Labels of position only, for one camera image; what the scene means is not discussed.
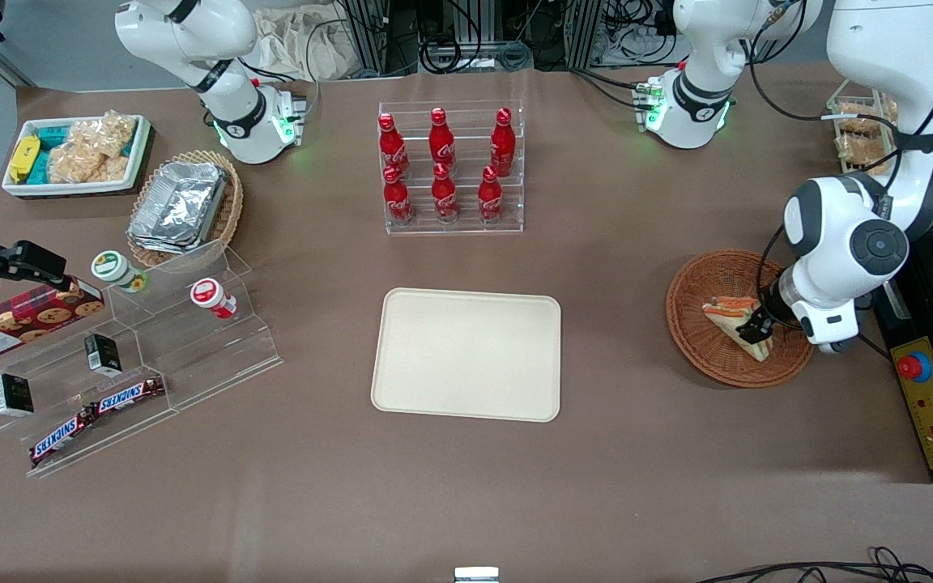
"clear acrylic shelf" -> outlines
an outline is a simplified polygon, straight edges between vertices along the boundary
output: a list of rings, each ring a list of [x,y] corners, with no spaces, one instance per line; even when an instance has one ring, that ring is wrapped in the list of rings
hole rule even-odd
[[[434,210],[430,185],[434,180],[433,161],[427,136],[430,134],[430,110],[445,108],[449,129],[456,140],[456,200],[459,202],[459,220],[451,225],[441,224]],[[514,152],[510,176],[499,178],[503,187],[503,218],[497,225],[486,228],[478,216],[477,189],[481,185],[481,172],[492,159],[492,130],[496,128],[496,110],[508,107],[513,112],[511,126],[518,147]],[[522,100],[457,100],[457,102],[392,102],[381,103],[379,113],[389,113],[405,140],[405,151],[410,169],[403,177],[415,221],[406,228],[391,222],[384,204],[384,156],[379,152],[379,181],[381,204],[388,235],[486,235],[486,233],[519,233],[525,229],[525,104]]]
[[[254,312],[243,281],[249,272],[221,242],[204,245],[147,270],[139,294],[107,287],[109,311],[0,355],[0,373],[27,379],[34,402],[32,415],[0,416],[0,436],[19,440],[18,464],[29,468],[28,448],[82,406],[149,377],[163,377],[163,395],[94,421],[28,475],[66,468],[282,363],[269,327]],[[204,277],[214,277],[236,298],[234,317],[220,320],[190,301],[190,287]],[[117,343],[120,376],[109,379],[89,369],[84,341],[92,333]]]

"round wicker basket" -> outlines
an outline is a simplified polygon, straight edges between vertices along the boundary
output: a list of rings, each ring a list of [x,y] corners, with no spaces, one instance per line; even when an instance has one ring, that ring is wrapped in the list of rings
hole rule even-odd
[[[799,330],[777,326],[773,350],[758,362],[704,315],[701,307],[714,296],[755,296],[758,253],[740,249],[711,251],[690,259],[671,280],[664,300],[671,339],[701,372],[727,385],[749,389],[786,383],[801,372],[813,347]],[[782,268],[766,262],[763,281]]]
[[[146,191],[153,182],[153,178],[156,178],[156,174],[160,172],[160,169],[170,162],[191,162],[194,164],[211,162],[229,173],[229,181],[225,185],[225,191],[223,192],[224,198],[222,203],[219,204],[218,213],[215,213],[215,222],[211,226],[211,234],[207,237],[207,240],[221,239],[228,245],[232,240],[232,236],[236,235],[236,225],[240,222],[241,211],[244,210],[244,187],[240,183],[240,176],[236,174],[236,169],[233,168],[232,163],[225,156],[217,154],[217,152],[200,151],[199,149],[197,151],[187,151],[185,154],[174,156],[168,162],[158,166],[156,170],[153,170],[151,176],[143,182],[143,187],[140,189],[139,196],[136,198],[136,203],[132,209],[133,217],[142,206],[143,200],[146,198]],[[160,263],[177,256],[174,253],[144,249],[136,245],[131,239],[129,239],[129,248],[132,249],[134,258],[138,259],[147,268],[158,266]]]

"brown tabletop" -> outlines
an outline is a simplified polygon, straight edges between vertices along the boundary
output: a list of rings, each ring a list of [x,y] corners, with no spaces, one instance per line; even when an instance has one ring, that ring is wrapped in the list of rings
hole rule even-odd
[[[799,113],[840,82],[825,64],[764,76]],[[523,235],[388,237],[377,102],[497,97],[526,100]],[[667,336],[682,263],[761,249],[793,189],[837,171],[829,125],[775,114],[747,76],[737,97],[713,143],[675,151],[570,74],[326,84],[303,147],[237,166],[233,247],[285,364],[48,479],[26,479],[19,444],[0,439],[0,581],[403,583],[495,564],[509,582],[684,583],[865,560],[870,545],[933,568],[933,486],[884,359],[859,346],[786,386],[729,390]],[[21,90],[18,106],[21,121],[143,114],[153,166],[219,149],[190,90]],[[94,253],[125,248],[130,204],[0,192],[0,243],[29,237],[87,275]],[[554,296],[559,417],[375,410],[392,287]]]

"coca-cola bottle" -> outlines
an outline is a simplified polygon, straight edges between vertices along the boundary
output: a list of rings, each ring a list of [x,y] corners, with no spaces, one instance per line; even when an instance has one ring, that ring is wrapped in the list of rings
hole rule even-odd
[[[430,110],[430,156],[434,163],[445,164],[449,169],[449,176],[456,174],[456,142],[445,123],[445,110],[436,107]]]
[[[405,152],[405,140],[395,128],[395,118],[389,113],[382,113],[379,125],[384,166],[394,165],[405,176],[408,171],[408,154]]]
[[[391,222],[399,228],[412,224],[412,203],[408,200],[408,189],[401,181],[398,167],[390,165],[384,169],[384,200],[388,203]]]
[[[449,167],[434,164],[434,182],[430,185],[430,194],[434,196],[434,210],[437,221],[451,225],[459,218],[459,203],[456,202],[456,185],[449,180]]]
[[[492,226],[499,223],[503,218],[503,187],[499,184],[499,176],[492,166],[484,167],[481,186],[477,189],[477,198],[481,224]]]
[[[509,108],[500,107],[496,111],[496,129],[492,132],[492,166],[500,177],[510,176],[513,155],[518,147],[518,137],[510,128],[511,116]]]

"aluminum foil container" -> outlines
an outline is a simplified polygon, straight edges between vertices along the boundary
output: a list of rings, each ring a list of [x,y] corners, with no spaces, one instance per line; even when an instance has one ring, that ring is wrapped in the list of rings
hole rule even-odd
[[[199,246],[211,231],[227,178],[211,163],[166,164],[149,185],[127,236],[140,247],[169,253]]]

